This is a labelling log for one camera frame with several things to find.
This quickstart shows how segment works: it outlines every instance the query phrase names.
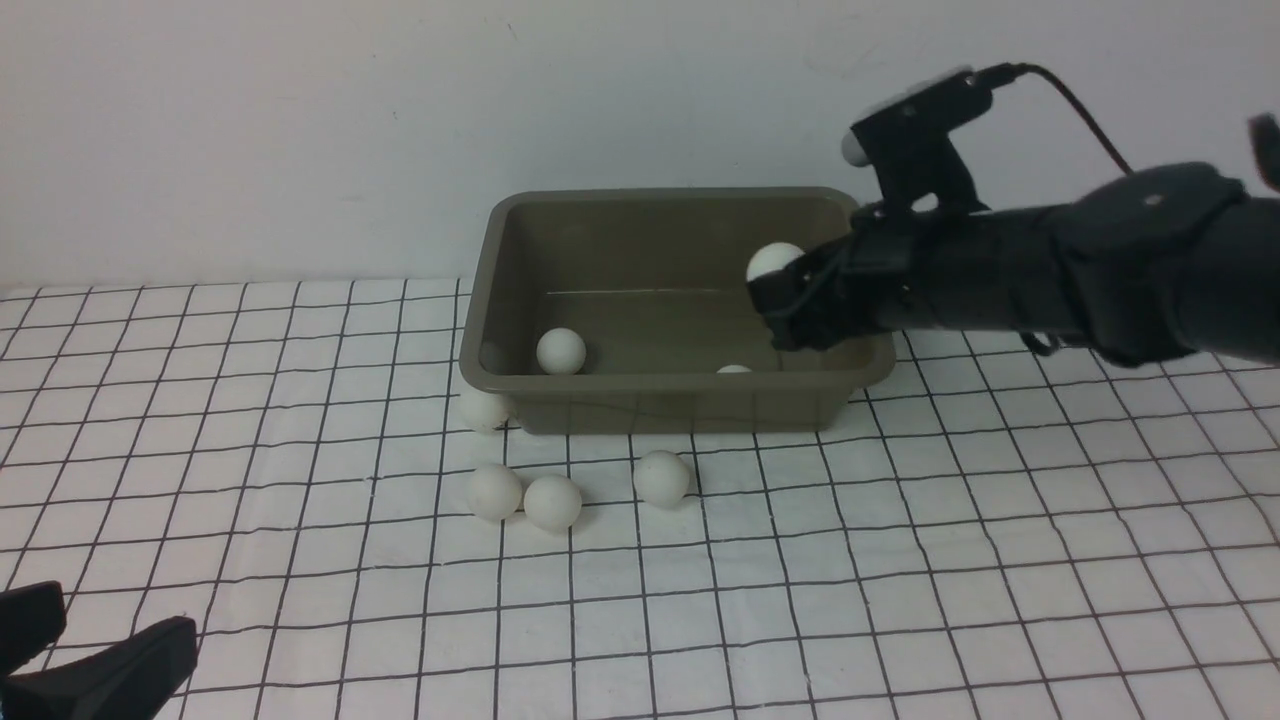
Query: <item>white ball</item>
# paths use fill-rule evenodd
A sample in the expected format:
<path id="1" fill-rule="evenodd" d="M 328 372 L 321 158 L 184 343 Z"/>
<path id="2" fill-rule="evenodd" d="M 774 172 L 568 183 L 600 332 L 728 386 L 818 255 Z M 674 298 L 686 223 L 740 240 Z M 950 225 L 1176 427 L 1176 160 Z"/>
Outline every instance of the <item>white ball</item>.
<path id="1" fill-rule="evenodd" d="M 572 375 L 586 363 L 582 336 L 568 328 L 547 331 L 538 341 L 538 364 L 548 375 Z"/>
<path id="2" fill-rule="evenodd" d="M 511 419 L 511 401 L 500 395 L 493 395 L 463 386 L 458 397 L 458 415 L 462 424 L 477 433 L 492 433 Z"/>
<path id="3" fill-rule="evenodd" d="M 804 250 L 790 242 L 765 245 L 756 250 L 755 255 L 751 255 L 751 261 L 746 264 L 746 282 L 751 282 L 774 270 L 781 270 L 801 255 L 804 255 Z"/>
<path id="4" fill-rule="evenodd" d="M 582 493 L 563 475 L 543 475 L 525 491 L 525 516 L 535 528 L 562 533 L 582 511 Z"/>
<path id="5" fill-rule="evenodd" d="M 640 500 L 671 510 L 689 492 L 694 473 L 675 452 L 657 450 L 636 462 L 635 486 Z"/>
<path id="6" fill-rule="evenodd" d="M 476 468 L 467 483 L 467 507 L 481 520 L 498 523 L 511 518 L 520 507 L 525 486 L 504 465 L 485 462 Z"/>
<path id="7" fill-rule="evenodd" d="M 872 164 L 867 151 L 863 150 L 863 143 L 858 142 L 858 136 L 851 129 L 845 131 L 845 137 L 840 138 L 840 154 L 846 163 L 855 168 L 865 168 Z"/>

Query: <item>olive green bin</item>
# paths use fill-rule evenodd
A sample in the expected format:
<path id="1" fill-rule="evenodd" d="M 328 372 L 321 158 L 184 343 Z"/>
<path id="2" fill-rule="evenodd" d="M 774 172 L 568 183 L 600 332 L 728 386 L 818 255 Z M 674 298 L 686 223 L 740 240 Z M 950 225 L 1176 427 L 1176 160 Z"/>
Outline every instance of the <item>olive green bin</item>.
<path id="1" fill-rule="evenodd" d="M 531 192 L 490 215 L 462 340 L 462 377 L 509 397 L 534 434 L 787 432 L 827 427 L 893 368 L 887 336 L 777 352 L 745 270 L 771 242 L 849 232 L 829 188 Z M 586 341 L 576 375 L 547 375 L 538 338 Z M 717 374 L 724 365 L 754 372 Z"/>

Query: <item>robotic hand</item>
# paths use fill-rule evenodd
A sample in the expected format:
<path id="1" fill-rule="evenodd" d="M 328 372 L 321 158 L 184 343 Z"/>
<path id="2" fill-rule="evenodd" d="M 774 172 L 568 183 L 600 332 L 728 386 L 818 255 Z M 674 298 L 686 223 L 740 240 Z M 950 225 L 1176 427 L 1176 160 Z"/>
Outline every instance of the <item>robotic hand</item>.
<path id="1" fill-rule="evenodd" d="M 1070 205 L 989 213 L 947 135 L 1028 73 L 1066 96 L 1126 174 Z M 1280 190 L 1280 128 L 1267 115 L 1251 129 Z M 1043 68 L 948 73 L 870 111 L 842 150 L 876 169 L 884 199 L 847 236 L 748 283 L 780 350 L 950 328 L 1018 332 L 1041 355 L 1089 347 L 1121 366 L 1197 351 L 1280 361 L 1280 200 L 1203 163 L 1133 173 Z M 936 209 L 913 210 L 928 195 Z"/>

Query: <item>white grid mat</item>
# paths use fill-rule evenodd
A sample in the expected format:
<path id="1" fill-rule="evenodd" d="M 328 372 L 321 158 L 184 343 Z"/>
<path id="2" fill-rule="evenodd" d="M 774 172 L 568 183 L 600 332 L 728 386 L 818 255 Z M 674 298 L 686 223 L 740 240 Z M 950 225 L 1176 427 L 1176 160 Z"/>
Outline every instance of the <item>white grid mat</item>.
<path id="1" fill-rule="evenodd" d="M 1280 370 L 899 338 L 820 436 L 534 438 L 448 414 L 467 284 L 0 301 L 0 585 L 60 665 L 170 615 L 161 717 L 1275 717 Z M 682 452 L 700 497 L 636 503 Z M 568 538 L 466 515 L 562 471 Z"/>

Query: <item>black object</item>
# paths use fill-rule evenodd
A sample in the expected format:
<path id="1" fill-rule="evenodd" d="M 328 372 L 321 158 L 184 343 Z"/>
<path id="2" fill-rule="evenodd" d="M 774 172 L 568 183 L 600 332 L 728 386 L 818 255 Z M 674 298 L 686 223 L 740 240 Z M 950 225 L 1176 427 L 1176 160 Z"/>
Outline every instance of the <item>black object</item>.
<path id="1" fill-rule="evenodd" d="M 998 86 L 1025 68 L 972 77 Z M 1253 138 L 1263 176 L 1280 178 L 1274 119 L 1256 120 Z M 780 350 L 951 328 L 1018 332 L 1043 355 L 1091 347 L 1123 366 L 1196 351 L 1280 361 L 1280 200 L 1252 199 L 1207 164 L 1152 168 L 1051 208 L 877 205 L 852 228 L 749 283 Z"/>
<path id="2" fill-rule="evenodd" d="M 948 135 L 991 109 L 991 88 L 968 68 L 923 83 L 872 110 L 850 128 L 865 160 L 876 168 L 887 215 L 910 213 L 933 195 L 938 208 L 974 213 L 973 177 Z"/>
<path id="3" fill-rule="evenodd" d="M 170 618 L 69 665 L 12 674 L 65 628 L 58 583 L 0 593 L 0 717 L 150 720 L 196 669 L 196 623 Z"/>
<path id="4" fill-rule="evenodd" d="M 1056 74 L 1050 72 L 1047 68 L 1042 68 L 1039 65 L 1033 65 L 1029 63 L 1020 63 L 1016 65 L 1006 64 L 1006 65 L 996 65 L 995 68 L 988 68 L 983 70 L 982 74 L 989 77 L 992 82 L 997 82 L 996 77 L 998 76 L 998 82 L 1001 85 L 1007 85 L 1010 82 L 1014 82 L 1015 79 L 1018 79 L 1024 74 L 1039 76 L 1042 79 L 1044 79 L 1044 82 L 1053 86 L 1053 90 L 1056 90 L 1059 95 L 1061 95 L 1062 99 L 1066 100 L 1066 102 L 1071 106 L 1071 109 L 1075 110 L 1075 114 L 1079 115 L 1082 120 L 1084 120 L 1084 124 L 1089 128 L 1089 132 L 1092 132 L 1093 137 L 1098 140 L 1098 143 L 1102 145 L 1102 149 L 1107 151 L 1107 155 L 1111 156 L 1111 161 L 1114 161 L 1116 167 L 1120 168 L 1120 172 L 1123 172 L 1126 176 L 1133 173 L 1133 168 L 1129 167 L 1129 161 L 1120 155 L 1120 151 L 1116 150 L 1116 146 L 1111 142 L 1111 138 L 1107 137 L 1107 133 L 1102 132 L 1102 127 L 1098 126 L 1098 122 L 1093 119 L 1093 113 L 1089 113 L 1089 109 L 1084 106 L 1084 102 L 1080 102 L 1080 99 L 1076 97 L 1074 92 L 1071 92 L 1071 88 L 1068 87 L 1065 82 L 1062 82 Z"/>

